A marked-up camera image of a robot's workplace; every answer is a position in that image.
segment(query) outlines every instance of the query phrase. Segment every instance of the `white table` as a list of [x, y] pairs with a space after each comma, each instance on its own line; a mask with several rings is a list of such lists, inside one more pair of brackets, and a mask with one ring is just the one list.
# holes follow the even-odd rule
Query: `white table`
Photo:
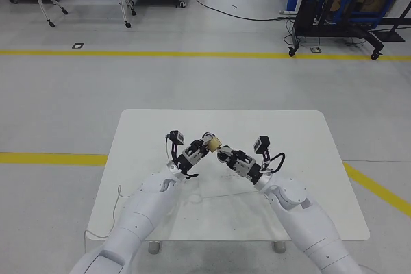
[[[224, 145], [253, 152], [259, 135], [271, 155], [286, 153], [282, 171], [307, 184], [343, 240], [366, 240], [362, 215], [334, 140], [321, 112], [268, 110], [125, 110], [105, 166], [88, 229], [106, 235], [112, 225], [117, 186], [123, 194], [167, 163], [164, 136], [179, 130], [185, 143], [212, 132]], [[179, 147], [179, 152], [186, 146]], [[210, 154], [183, 183], [179, 201], [147, 240], [290, 240], [266, 199]], [[118, 216], [121, 198], [117, 207]]]

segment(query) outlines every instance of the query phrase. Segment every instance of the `black cable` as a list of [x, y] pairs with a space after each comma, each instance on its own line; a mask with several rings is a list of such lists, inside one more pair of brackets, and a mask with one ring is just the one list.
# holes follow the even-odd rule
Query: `black cable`
[[208, 5], [201, 3], [199, 0], [197, 0], [197, 2], [198, 2], [198, 4], [200, 4], [200, 5], [202, 5], [202, 6], [206, 7], [206, 8], [209, 8], [209, 9], [211, 9], [211, 10], [214, 10], [215, 12], [219, 12], [219, 13], [222, 13], [222, 14], [225, 14], [225, 15], [228, 15], [228, 16], [231, 16], [231, 17], [234, 17], [234, 18], [239, 18], [239, 19], [248, 20], [248, 21], [280, 21], [280, 20], [284, 20], [284, 19], [292, 19], [292, 18], [290, 18], [290, 17], [275, 17], [275, 18], [270, 18], [270, 19], [253, 19], [253, 18], [246, 18], [246, 17], [241, 17], [241, 16], [233, 15], [233, 14], [230, 14], [230, 13], [223, 12], [222, 10], [217, 10], [217, 9], [215, 9], [215, 8], [209, 7]]
[[[411, 27], [398, 27], [396, 30], [398, 29], [411, 29]], [[369, 30], [369, 32], [382, 32], [386, 30], [391, 30], [391, 29], [371, 29]]]
[[282, 168], [283, 163], [285, 162], [285, 153], [283, 153], [283, 152], [281, 152], [281, 153], [277, 154], [276, 156], [272, 157], [271, 162], [274, 161], [275, 159], [277, 159], [278, 157], [282, 157], [282, 159], [280, 160], [279, 166], [275, 170], [271, 171], [271, 173], [278, 172]]

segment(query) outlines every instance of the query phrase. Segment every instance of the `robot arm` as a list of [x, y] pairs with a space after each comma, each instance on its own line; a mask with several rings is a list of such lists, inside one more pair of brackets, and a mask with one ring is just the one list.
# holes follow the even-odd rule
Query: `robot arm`
[[278, 157], [270, 159], [268, 146], [267, 136], [259, 137], [254, 145], [255, 152], [264, 157], [262, 166], [243, 151], [234, 151], [227, 146], [219, 148], [218, 159], [240, 176], [246, 177], [268, 199], [291, 240], [323, 274], [362, 274], [358, 264], [345, 249], [334, 223], [311, 198], [304, 185], [276, 173], [283, 164], [284, 154], [278, 155], [282, 161], [277, 169], [268, 169], [270, 162]]
[[173, 159], [159, 173], [148, 177], [128, 198], [108, 239], [85, 254], [71, 274], [130, 274], [131, 262], [142, 242], [175, 205], [179, 183], [197, 176], [187, 172], [209, 151], [221, 145], [213, 134], [205, 133], [201, 140], [193, 141], [177, 157], [177, 146], [184, 143], [183, 135], [172, 131], [167, 139], [173, 143]]

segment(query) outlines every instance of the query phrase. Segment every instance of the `concrete floor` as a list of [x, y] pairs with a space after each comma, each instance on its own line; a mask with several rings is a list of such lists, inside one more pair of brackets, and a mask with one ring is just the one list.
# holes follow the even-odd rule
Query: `concrete floor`
[[[241, 16], [276, 17], [283, 1], [203, 0]], [[287, 53], [284, 22], [251, 22], [190, 1], [186, 9], [138, 6], [126, 29], [115, 1], [38, 5], [0, 1], [0, 49]], [[386, 55], [411, 55], [405, 43]], [[309, 53], [309, 40], [301, 48]], [[326, 54], [367, 55], [321, 39]], [[411, 203], [411, 62], [255, 58], [0, 55], [0, 152], [108, 154], [126, 108], [320, 110], [341, 158]], [[83, 253], [100, 166], [0, 165], [0, 274], [68, 273]], [[371, 231], [346, 242], [376, 273], [411, 273], [411, 220], [352, 182]], [[135, 273], [317, 273], [292, 243], [165, 242], [143, 246]]]

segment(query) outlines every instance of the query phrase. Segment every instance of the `yellow floor line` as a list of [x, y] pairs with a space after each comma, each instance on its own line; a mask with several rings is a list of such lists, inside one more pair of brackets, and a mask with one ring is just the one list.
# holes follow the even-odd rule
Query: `yellow floor line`
[[393, 192], [389, 191], [388, 189], [384, 188], [380, 184], [378, 184], [373, 179], [367, 177], [366, 175], [362, 174], [359, 170], [353, 168], [351, 165], [347, 164], [346, 162], [343, 163], [345, 170], [348, 176], [355, 182], [359, 183], [361, 186], [365, 187], [366, 189], [370, 190], [374, 194], [376, 194], [379, 198], [384, 200], [385, 202], [389, 203], [393, 207], [397, 208], [404, 214], [408, 215], [411, 218], [411, 204], [407, 201], [403, 200], [402, 198], [398, 197]]
[[107, 159], [107, 155], [99, 154], [0, 153], [0, 164], [104, 166]]
[[[0, 164], [59, 164], [78, 166], [104, 166], [108, 156], [101, 154], [54, 154], [54, 153], [0, 153]], [[411, 218], [411, 205], [393, 192], [362, 174], [346, 162], [348, 176], [379, 198]]]
[[[196, 51], [48, 51], [48, 50], [0, 50], [0, 55], [47, 55], [47, 56], [98, 56], [98, 57], [191, 57], [191, 58], [291, 58], [287, 53], [258, 52], [196, 52]], [[310, 60], [371, 60], [369, 55], [304, 54], [295, 59]], [[411, 62], [411, 56], [380, 56], [380, 61]]]

